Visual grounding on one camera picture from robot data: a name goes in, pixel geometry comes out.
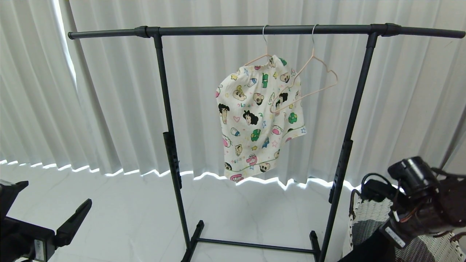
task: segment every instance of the laundry basket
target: laundry basket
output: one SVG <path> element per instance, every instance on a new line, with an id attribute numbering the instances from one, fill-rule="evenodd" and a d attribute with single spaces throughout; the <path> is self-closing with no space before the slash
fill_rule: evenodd
<path id="1" fill-rule="evenodd" d="M 384 200 L 362 202 L 358 194 L 351 199 L 348 231 L 343 246 L 343 256 L 368 239 L 385 221 L 392 202 Z M 450 242 L 453 233 L 433 238 L 419 236 L 404 249 L 396 249 L 396 262 L 466 262 L 465 254 L 457 241 Z"/>

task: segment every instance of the black vertical pole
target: black vertical pole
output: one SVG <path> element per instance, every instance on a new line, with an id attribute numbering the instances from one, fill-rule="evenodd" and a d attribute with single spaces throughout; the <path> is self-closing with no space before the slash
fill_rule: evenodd
<path id="1" fill-rule="evenodd" d="M 170 165 L 171 179 L 173 188 L 175 189 L 176 203 L 181 219 L 181 227 L 185 238 L 186 249 L 191 250 L 191 242 L 189 240 L 188 225 L 186 223 L 185 209 L 183 207 L 183 199 L 181 197 L 181 176 L 179 175 L 178 155 L 176 152 L 175 132 L 173 128 L 173 119 L 171 117 L 170 97 L 168 93 L 167 74 L 165 71 L 164 52 L 162 47 L 162 36 L 154 34 L 155 50 L 157 52 L 158 71 L 160 74 L 160 82 L 162 84 L 162 95 L 164 97 L 165 116 L 167 118 L 168 132 L 164 132 L 165 148 L 167 149 L 168 163 Z"/>
<path id="2" fill-rule="evenodd" d="M 361 73 L 359 74 L 359 80 L 357 82 L 356 93 L 354 95 L 351 112 L 349 113 L 350 118 L 346 127 L 345 137 L 343 140 L 342 150 L 340 152 L 340 158 L 338 160 L 338 165 L 336 167 L 333 186 L 330 190 L 329 202 L 332 205 L 330 207 L 330 214 L 329 219 L 327 221 L 327 228 L 325 229 L 325 236 L 323 238 L 319 262 L 325 261 L 325 255 L 327 254 L 327 249 L 329 248 L 330 236 L 332 234 L 333 224 L 335 222 L 336 217 L 336 211 L 338 209 L 338 202 L 340 201 L 340 195 L 342 193 L 343 188 L 343 181 L 345 179 L 346 168 L 348 167 L 351 147 L 353 145 L 351 135 L 353 134 L 357 111 L 359 110 L 359 104 L 361 103 L 361 98 L 363 96 L 364 86 L 366 84 L 367 74 L 369 72 L 370 61 L 372 60 L 372 54 L 374 53 L 374 48 L 376 46 L 378 36 L 379 34 L 376 32 L 370 33 L 367 39 L 366 53 L 364 55 L 363 66 L 361 68 Z"/>

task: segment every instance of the robotic arm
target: robotic arm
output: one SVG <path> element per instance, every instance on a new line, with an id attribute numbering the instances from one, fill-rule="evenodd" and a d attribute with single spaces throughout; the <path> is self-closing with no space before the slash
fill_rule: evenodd
<path id="1" fill-rule="evenodd" d="M 20 257 L 27 258 L 25 261 L 47 262 L 56 249 L 71 243 L 92 206 L 90 199 L 84 201 L 56 234 L 52 229 L 7 217 L 18 193 L 28 184 L 27 181 L 12 184 L 0 180 L 0 262 L 13 262 Z"/>
<path id="2" fill-rule="evenodd" d="M 404 248 L 419 235 L 441 237 L 466 227 L 466 175 L 431 168 L 420 157 L 403 159 L 390 166 L 388 173 L 398 181 L 398 189 L 373 179 L 365 183 L 371 175 L 380 176 L 372 173 L 363 179 L 361 197 L 393 202 L 389 219 L 379 231 L 395 247 Z M 439 175 L 446 178 L 439 180 Z"/>

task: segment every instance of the gray woven pattern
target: gray woven pattern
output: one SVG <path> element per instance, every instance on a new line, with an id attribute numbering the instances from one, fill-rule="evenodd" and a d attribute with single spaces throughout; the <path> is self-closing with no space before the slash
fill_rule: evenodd
<path id="1" fill-rule="evenodd" d="M 350 216 L 350 239 L 352 244 L 358 245 L 369 238 L 375 230 L 388 219 L 391 201 L 382 203 L 365 201 L 361 203 L 355 199 L 354 212 L 356 217 Z M 453 233 L 441 238 L 420 236 L 414 239 L 404 249 L 396 249 L 394 262 L 464 262 L 457 242 L 450 243 Z"/>

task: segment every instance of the marble tile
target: marble tile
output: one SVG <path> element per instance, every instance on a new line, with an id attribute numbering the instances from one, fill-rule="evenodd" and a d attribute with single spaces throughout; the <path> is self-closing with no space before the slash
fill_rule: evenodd
<path id="1" fill-rule="evenodd" d="M 88 170 L 43 169 L 0 165 L 2 179 L 29 180 L 8 216 L 57 229 L 87 198 L 93 206 L 71 245 L 60 248 L 52 262 L 173 262 L 185 252 L 178 208 L 169 175 L 104 177 Z M 246 181 L 237 185 L 205 176 L 183 176 L 182 196 L 190 234 L 199 220 L 202 237 L 295 248 L 311 248 L 309 233 L 322 244 L 330 204 L 329 188 L 314 182 L 291 184 Z M 349 189 L 345 188 L 327 260 L 341 256 L 348 223 Z M 299 261 L 312 255 L 257 248 L 199 243 L 192 262 Z"/>

